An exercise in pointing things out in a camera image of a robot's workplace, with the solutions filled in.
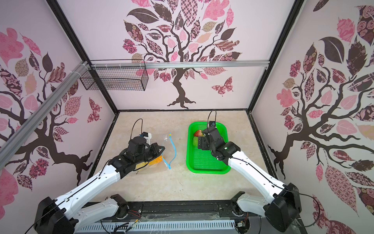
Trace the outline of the orange banana toy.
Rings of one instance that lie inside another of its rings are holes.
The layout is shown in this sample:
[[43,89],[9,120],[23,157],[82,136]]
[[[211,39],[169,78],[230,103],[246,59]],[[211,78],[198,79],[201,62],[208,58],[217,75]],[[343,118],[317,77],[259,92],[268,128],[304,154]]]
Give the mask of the orange banana toy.
[[149,165],[155,165],[155,164],[158,164],[158,163],[161,163],[163,161],[163,157],[162,156],[159,156],[157,157],[156,159],[152,160]]

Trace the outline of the clear zip bag blue zipper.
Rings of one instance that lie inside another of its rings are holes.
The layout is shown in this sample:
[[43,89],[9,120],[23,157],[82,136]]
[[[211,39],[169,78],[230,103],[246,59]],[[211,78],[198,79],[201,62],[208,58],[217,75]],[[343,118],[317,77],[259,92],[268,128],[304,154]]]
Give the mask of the clear zip bag blue zipper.
[[176,158],[176,146],[172,139],[172,133],[167,134],[156,134],[152,136],[151,144],[157,143],[158,145],[165,146],[165,150],[162,154],[163,161],[155,165],[147,165],[146,167],[136,170],[138,174],[156,174],[166,172],[171,169],[171,164]]

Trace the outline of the pale yellow fruit toy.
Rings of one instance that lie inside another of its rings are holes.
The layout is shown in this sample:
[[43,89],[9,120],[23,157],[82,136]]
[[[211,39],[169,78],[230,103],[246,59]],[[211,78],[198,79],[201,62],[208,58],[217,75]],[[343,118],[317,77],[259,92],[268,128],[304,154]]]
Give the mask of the pale yellow fruit toy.
[[140,169],[146,167],[148,164],[149,164],[149,162],[141,163],[141,164],[137,165],[136,170],[140,170]]

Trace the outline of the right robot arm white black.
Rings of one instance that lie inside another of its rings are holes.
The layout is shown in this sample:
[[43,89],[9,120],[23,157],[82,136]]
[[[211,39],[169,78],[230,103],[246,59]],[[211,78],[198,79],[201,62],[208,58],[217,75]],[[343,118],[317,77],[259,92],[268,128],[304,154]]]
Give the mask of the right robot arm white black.
[[298,188],[268,174],[255,164],[235,143],[225,142],[218,129],[211,126],[198,135],[198,149],[210,151],[217,160],[246,178],[263,196],[240,195],[235,204],[244,213],[265,217],[269,224],[284,233],[302,211]]

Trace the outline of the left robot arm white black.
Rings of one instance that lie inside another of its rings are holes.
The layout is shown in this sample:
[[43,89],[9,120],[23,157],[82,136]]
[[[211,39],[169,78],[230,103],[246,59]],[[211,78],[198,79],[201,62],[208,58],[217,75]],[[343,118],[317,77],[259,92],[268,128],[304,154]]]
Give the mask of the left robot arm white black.
[[129,213],[128,202],[119,194],[87,206],[95,196],[133,172],[143,162],[151,162],[165,150],[157,143],[149,144],[149,137],[136,136],[128,148],[109,160],[103,169],[70,192],[56,199],[42,200],[32,228],[38,234],[74,234],[80,229],[107,217],[124,219]]

